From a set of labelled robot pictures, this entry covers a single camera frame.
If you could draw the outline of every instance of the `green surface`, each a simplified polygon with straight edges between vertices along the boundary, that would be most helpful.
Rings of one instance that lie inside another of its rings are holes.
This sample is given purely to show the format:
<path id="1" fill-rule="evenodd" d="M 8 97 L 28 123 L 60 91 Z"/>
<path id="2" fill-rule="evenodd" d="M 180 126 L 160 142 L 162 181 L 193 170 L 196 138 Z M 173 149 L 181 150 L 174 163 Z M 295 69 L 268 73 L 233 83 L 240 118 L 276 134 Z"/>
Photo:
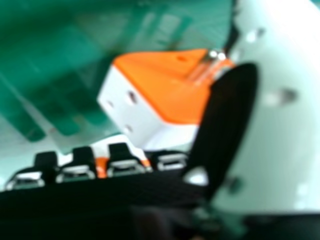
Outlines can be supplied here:
<path id="1" fill-rule="evenodd" d="M 61 148 L 69 142 L 63 136 L 80 135 L 79 145 L 112 135 L 117 130 L 96 96 L 114 57 L 221 47 L 230 3 L 0 0 L 1 115 L 30 142 L 52 135 Z M 50 132 L 26 102 L 50 122 Z"/>

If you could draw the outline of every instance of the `white plastic casing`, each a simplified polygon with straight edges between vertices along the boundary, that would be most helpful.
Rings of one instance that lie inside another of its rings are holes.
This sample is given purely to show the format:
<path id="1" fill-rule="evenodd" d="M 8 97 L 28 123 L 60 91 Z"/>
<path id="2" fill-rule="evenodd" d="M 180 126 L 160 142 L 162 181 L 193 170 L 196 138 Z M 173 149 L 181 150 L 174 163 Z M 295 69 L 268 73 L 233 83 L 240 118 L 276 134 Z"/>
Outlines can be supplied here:
<path id="1" fill-rule="evenodd" d="M 258 69 L 257 97 L 214 208 L 320 213 L 320 12 L 309 0 L 241 0 L 229 57 Z"/>
<path id="2" fill-rule="evenodd" d="M 196 124 L 165 122 L 114 65 L 105 78 L 97 100 L 133 145 L 145 151 L 191 143 L 199 127 Z"/>

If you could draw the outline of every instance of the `white surface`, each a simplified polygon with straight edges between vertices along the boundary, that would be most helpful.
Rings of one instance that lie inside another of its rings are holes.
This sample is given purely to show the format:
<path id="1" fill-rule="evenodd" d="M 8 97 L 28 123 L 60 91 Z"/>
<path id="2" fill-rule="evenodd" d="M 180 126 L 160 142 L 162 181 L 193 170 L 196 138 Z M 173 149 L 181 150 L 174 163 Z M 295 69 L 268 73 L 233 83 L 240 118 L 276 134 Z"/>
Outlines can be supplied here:
<path id="1" fill-rule="evenodd" d="M 242 0 L 235 24 L 230 56 L 257 65 L 257 99 L 227 173 L 243 186 L 237 194 L 222 186 L 212 205 L 234 214 L 320 213 L 320 12 L 309 0 Z M 292 101 L 282 101 L 287 90 Z"/>
<path id="2" fill-rule="evenodd" d="M 130 101 L 129 93 L 136 103 Z M 115 66 L 106 76 L 98 102 L 130 141 L 146 151 L 191 143 L 198 130 L 195 124 L 165 122 Z"/>

